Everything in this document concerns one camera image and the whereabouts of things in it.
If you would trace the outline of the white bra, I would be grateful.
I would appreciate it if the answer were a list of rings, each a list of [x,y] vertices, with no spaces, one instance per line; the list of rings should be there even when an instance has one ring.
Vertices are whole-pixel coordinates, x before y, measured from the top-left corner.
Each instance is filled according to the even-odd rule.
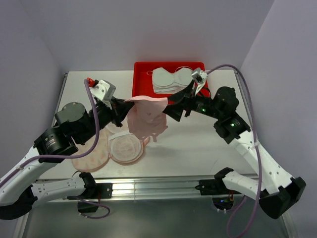
[[[192,68],[178,67],[175,72],[169,72],[163,67],[147,71],[152,77],[152,86],[156,94],[174,94],[186,88],[192,81]]]

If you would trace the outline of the pink bra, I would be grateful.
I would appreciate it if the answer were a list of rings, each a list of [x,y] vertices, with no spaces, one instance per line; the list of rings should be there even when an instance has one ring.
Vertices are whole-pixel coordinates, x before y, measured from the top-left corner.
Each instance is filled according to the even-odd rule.
[[[168,128],[166,114],[163,113],[168,105],[167,97],[136,96],[125,102],[134,103],[127,114],[129,132],[141,141],[151,137],[153,142],[157,142],[157,137]]]

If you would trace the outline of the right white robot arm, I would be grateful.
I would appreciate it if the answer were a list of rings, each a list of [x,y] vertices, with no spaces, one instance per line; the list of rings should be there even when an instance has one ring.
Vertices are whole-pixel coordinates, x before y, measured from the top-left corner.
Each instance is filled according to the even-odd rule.
[[[243,176],[232,168],[224,168],[213,179],[200,180],[195,188],[201,195],[232,191],[257,200],[261,209],[277,219],[296,204],[306,187],[301,177],[293,177],[254,138],[250,126],[238,115],[239,100],[235,89],[222,86],[213,98],[195,94],[190,83],[185,89],[168,96],[164,113],[176,121],[192,111],[216,119],[216,133],[232,146],[259,176],[258,180]]]

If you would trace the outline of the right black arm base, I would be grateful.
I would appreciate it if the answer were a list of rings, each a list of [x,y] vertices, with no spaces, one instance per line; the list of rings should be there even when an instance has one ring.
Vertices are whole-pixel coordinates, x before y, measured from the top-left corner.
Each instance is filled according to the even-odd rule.
[[[239,192],[228,189],[224,182],[222,181],[225,176],[233,172],[231,168],[224,168],[218,172],[213,179],[201,179],[199,184],[195,186],[195,189],[200,192],[201,196],[207,195],[224,195],[223,197],[213,198],[212,202],[217,212],[227,212],[235,211],[238,206],[243,205],[246,202],[246,196],[243,196],[238,205],[234,205],[234,195],[239,194]]]

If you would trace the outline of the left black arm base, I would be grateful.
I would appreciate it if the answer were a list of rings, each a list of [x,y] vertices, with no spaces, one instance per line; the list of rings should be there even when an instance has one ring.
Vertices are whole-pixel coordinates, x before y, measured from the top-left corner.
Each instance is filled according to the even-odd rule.
[[[97,183],[92,191],[78,196],[68,196],[68,200],[77,201],[77,211],[85,219],[103,219],[110,215],[110,208],[102,203],[102,199],[112,196],[112,183]]]

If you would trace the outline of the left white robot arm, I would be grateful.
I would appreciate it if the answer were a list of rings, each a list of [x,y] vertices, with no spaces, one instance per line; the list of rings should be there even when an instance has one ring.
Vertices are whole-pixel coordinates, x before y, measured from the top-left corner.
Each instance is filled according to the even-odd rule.
[[[0,180],[0,218],[14,220],[29,213],[35,206],[67,197],[87,199],[97,192],[90,173],[52,183],[36,183],[46,171],[67,159],[90,154],[97,145],[100,130],[111,122],[121,125],[133,102],[112,98],[107,107],[91,102],[88,112],[81,103],[66,104],[55,114],[56,123],[34,142],[27,155]]]

